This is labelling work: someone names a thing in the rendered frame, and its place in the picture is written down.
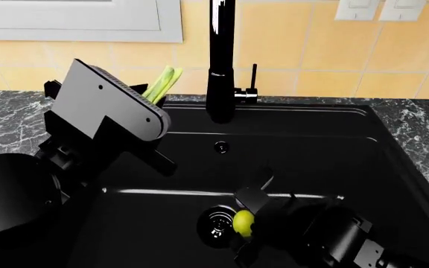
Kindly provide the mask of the round sink drain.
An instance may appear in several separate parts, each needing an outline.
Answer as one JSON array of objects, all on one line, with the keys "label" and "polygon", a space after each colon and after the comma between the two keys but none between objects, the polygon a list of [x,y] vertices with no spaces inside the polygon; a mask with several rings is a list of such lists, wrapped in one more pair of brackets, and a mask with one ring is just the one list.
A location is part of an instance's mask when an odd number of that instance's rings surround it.
[{"label": "round sink drain", "polygon": [[225,205],[206,209],[197,220],[199,239],[213,249],[226,249],[234,236],[232,227],[236,211]]}]

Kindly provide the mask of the black kitchen sink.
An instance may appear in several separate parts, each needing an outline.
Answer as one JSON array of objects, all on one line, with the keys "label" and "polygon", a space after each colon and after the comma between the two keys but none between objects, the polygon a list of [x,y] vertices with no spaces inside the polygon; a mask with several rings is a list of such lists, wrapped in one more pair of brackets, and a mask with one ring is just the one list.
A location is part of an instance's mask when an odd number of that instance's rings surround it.
[{"label": "black kitchen sink", "polygon": [[[216,124],[199,104],[168,104],[168,133],[157,150],[176,162],[163,176],[128,152],[89,185],[93,197],[64,268],[240,268],[230,248],[213,249],[197,220],[217,205],[243,208],[234,193],[270,167],[264,189],[341,205],[372,223],[373,240],[429,263],[429,187],[367,106],[239,106]],[[215,142],[230,145],[217,153]],[[250,268],[306,268],[264,247]]]}]

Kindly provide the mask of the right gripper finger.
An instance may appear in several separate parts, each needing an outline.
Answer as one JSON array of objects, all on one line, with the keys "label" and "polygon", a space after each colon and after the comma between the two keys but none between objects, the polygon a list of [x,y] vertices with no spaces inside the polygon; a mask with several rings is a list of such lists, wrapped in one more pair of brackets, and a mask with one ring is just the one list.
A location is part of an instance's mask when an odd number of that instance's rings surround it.
[{"label": "right gripper finger", "polygon": [[250,268],[257,261],[262,246],[260,240],[252,237],[233,236],[229,242],[229,248],[235,255],[234,262],[240,268]]},{"label": "right gripper finger", "polygon": [[269,201],[264,189],[272,182],[273,178],[273,170],[270,167],[261,167],[250,173],[241,187],[234,193],[238,206],[247,209],[252,214],[257,214]]}]

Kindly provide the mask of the white wall switch plate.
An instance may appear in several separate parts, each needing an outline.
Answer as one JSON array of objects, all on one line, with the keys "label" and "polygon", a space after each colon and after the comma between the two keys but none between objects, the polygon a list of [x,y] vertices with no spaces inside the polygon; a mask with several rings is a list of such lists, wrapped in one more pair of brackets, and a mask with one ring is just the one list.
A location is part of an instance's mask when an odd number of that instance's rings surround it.
[{"label": "white wall switch plate", "polygon": [[426,0],[386,0],[379,16],[381,22],[416,22]]},{"label": "white wall switch plate", "polygon": [[380,0],[340,0],[335,20],[372,21]]}]

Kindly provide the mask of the yellow-green lime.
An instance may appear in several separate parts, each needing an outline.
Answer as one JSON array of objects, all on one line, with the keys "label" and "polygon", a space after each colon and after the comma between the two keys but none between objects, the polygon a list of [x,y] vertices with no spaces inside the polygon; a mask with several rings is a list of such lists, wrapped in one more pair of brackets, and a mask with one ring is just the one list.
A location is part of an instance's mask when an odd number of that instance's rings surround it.
[{"label": "yellow-green lime", "polygon": [[252,236],[251,225],[255,222],[255,216],[248,210],[238,211],[232,222],[234,231],[244,238]]}]

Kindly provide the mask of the grey window frame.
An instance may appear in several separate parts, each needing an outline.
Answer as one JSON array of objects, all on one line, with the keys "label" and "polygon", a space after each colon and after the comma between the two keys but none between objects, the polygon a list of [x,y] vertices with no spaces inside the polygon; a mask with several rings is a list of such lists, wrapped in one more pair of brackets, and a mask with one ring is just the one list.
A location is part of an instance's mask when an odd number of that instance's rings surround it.
[{"label": "grey window frame", "polygon": [[181,43],[180,0],[0,0],[0,41]]}]

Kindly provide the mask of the light green stalk vegetable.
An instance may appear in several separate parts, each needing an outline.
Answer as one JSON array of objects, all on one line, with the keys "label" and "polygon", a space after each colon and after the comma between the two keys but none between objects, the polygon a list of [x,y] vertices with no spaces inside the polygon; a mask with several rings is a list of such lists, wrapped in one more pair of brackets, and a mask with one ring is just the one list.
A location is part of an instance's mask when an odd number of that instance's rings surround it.
[{"label": "light green stalk vegetable", "polygon": [[152,104],[158,104],[178,81],[182,73],[182,68],[166,66],[156,81],[150,84],[144,93],[142,93],[142,96]]}]

